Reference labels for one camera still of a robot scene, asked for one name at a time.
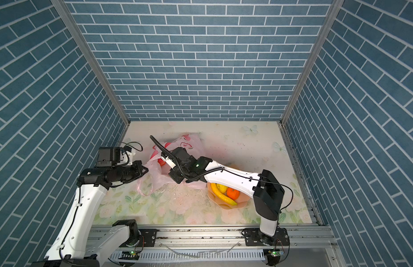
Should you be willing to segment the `red fake fruit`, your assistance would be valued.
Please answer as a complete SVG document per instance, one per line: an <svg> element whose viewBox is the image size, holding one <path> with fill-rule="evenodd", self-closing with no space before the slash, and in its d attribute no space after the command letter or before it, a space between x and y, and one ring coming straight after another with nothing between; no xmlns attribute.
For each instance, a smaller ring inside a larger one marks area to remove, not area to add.
<svg viewBox="0 0 413 267"><path fill-rule="evenodd" d="M158 159L158 163L161 167L166 165L166 162L163 159Z"/></svg>

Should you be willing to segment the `orange fake fruit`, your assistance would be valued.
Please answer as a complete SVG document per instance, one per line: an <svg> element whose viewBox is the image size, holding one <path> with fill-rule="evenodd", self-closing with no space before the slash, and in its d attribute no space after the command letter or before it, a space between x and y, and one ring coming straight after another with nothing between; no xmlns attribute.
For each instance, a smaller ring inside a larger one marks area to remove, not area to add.
<svg viewBox="0 0 413 267"><path fill-rule="evenodd" d="M232 200L237 200L240 196L240 191L232 189L232 188L228 188L226 191L226 195Z"/></svg>

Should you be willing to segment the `yellow fake fruit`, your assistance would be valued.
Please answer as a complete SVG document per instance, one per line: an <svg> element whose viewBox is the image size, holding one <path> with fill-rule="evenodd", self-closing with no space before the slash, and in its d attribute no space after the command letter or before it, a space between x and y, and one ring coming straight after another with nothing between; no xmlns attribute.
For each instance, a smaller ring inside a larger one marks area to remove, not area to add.
<svg viewBox="0 0 413 267"><path fill-rule="evenodd" d="M216 187L222 194L225 194L228 190L228 187L225 185L216 184Z"/></svg>

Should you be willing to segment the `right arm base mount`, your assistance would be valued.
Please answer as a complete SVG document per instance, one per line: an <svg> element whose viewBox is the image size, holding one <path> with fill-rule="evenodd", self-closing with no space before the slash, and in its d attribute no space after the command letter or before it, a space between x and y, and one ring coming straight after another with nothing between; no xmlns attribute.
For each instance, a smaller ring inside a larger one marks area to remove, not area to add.
<svg viewBox="0 0 413 267"><path fill-rule="evenodd" d="M245 228L241 231L248 247L268 246L289 246L290 239L287 229L277 228L275 234L270 237L260 231L259 228Z"/></svg>

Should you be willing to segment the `yellow fake banana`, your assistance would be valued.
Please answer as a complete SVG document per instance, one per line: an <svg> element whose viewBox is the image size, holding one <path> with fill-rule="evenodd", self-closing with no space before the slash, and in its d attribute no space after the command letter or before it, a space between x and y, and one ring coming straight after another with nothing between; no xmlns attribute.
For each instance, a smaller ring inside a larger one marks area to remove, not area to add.
<svg viewBox="0 0 413 267"><path fill-rule="evenodd" d="M232 206L236 206L236 205L237 205L237 203L236 203L234 200L232 200L232 199L230 199L229 197L227 197L226 195L222 194L222 193L217 189L215 183L211 183L211 189L212 189L212 192L213 192L219 199L221 199L222 201L224 201L225 203L227 203L227 204L229 204L229 205L232 205Z"/></svg>

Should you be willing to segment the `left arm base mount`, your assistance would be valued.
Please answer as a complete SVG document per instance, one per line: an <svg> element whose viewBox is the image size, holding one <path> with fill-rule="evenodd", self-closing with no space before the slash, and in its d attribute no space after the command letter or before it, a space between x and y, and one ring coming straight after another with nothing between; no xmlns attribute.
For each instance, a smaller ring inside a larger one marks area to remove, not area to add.
<svg viewBox="0 0 413 267"><path fill-rule="evenodd" d="M152 248L155 246L158 229L140 229L138 237L132 241L125 241L119 248Z"/></svg>

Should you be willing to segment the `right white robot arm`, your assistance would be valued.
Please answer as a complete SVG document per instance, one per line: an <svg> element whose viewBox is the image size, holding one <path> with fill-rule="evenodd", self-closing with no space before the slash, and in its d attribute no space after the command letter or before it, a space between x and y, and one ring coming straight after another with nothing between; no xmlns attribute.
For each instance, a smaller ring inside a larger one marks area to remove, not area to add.
<svg viewBox="0 0 413 267"><path fill-rule="evenodd" d="M190 156L186 160L163 156L162 160L170 166L169 176L176 183L205 182L214 199L225 203L231 209L239 205L237 200L242 196L251 198L255 211L261 218L259 230L251 235L254 243L289 243L277 235L285 191L270 171L263 170L260 174L248 173L229 168L203 156L198 159Z"/></svg>

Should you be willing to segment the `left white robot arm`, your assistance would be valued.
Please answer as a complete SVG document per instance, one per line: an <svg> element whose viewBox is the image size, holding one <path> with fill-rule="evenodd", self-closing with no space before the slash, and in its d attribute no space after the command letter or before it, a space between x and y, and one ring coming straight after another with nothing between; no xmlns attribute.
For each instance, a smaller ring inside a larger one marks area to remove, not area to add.
<svg viewBox="0 0 413 267"><path fill-rule="evenodd" d="M136 247L144 239L136 220L118 220L94 246L87 239L97 210L109 189L131 183L148 173L141 161L114 167L85 169L77 178L71 209L44 259L33 267L101 267L121 245Z"/></svg>

